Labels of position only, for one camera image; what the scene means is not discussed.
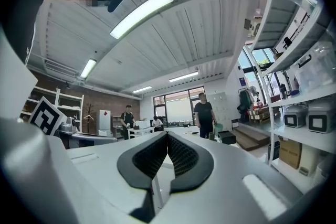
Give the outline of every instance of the table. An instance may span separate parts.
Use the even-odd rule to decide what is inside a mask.
[[[151,133],[154,132],[154,127],[148,127],[148,128],[145,128],[145,129],[138,129],[138,130],[135,130],[135,129],[127,129],[128,130],[128,139],[130,139],[130,132],[134,132],[134,133],[140,133],[140,134],[132,134],[134,136],[142,136],[142,135],[146,135],[146,132],[148,131],[151,131]]]

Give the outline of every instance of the stair step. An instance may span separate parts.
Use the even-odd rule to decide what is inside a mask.
[[[248,136],[243,135],[242,133],[235,131],[235,130],[232,130],[230,132],[236,136],[236,142],[239,146],[241,146],[242,149],[246,151],[252,151],[260,147],[260,145],[258,145]]]
[[[235,128],[235,130],[247,136],[248,138],[256,142],[259,146],[266,146],[270,143],[270,137],[268,135],[264,135],[255,130],[251,130],[242,126]]]

